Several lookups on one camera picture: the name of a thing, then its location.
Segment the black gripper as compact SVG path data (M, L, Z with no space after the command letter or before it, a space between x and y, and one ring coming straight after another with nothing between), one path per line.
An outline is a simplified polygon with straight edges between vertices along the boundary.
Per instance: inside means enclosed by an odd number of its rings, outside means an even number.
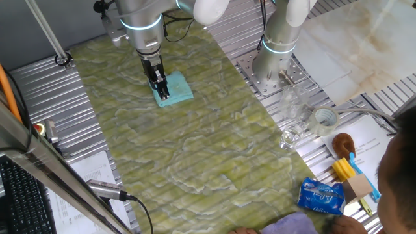
M153 91L154 96L160 97L162 101L169 98L170 93L167 87L167 80L164 74L164 66L161 55L155 56L140 56L144 72L148 77L149 85Z

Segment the person's left hand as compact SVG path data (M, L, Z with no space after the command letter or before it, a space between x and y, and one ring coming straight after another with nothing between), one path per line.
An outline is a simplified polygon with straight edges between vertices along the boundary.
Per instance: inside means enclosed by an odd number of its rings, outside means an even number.
M228 234L258 234L256 230L247 227L239 227L235 230L229 231Z

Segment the person's right hand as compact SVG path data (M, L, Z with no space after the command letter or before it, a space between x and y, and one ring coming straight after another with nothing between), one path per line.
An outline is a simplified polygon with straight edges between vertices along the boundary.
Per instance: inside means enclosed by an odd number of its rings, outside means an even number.
M363 224L349 216L335 217L330 228L331 234L367 234Z

